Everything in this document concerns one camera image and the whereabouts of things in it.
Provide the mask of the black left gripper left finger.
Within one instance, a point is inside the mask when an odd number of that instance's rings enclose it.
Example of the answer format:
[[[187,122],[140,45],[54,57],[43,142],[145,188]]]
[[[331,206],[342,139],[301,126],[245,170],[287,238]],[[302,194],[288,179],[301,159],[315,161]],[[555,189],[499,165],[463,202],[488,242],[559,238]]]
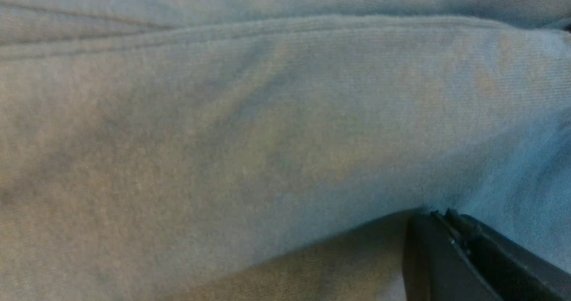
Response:
[[[408,301],[501,301],[435,214],[406,222],[402,277]]]

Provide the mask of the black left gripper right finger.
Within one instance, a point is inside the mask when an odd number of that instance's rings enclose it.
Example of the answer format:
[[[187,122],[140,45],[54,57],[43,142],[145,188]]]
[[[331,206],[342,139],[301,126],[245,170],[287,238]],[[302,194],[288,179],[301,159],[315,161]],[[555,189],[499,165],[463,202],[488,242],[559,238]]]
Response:
[[[445,220],[468,264],[503,301],[569,301],[570,274],[487,224],[455,210]]]

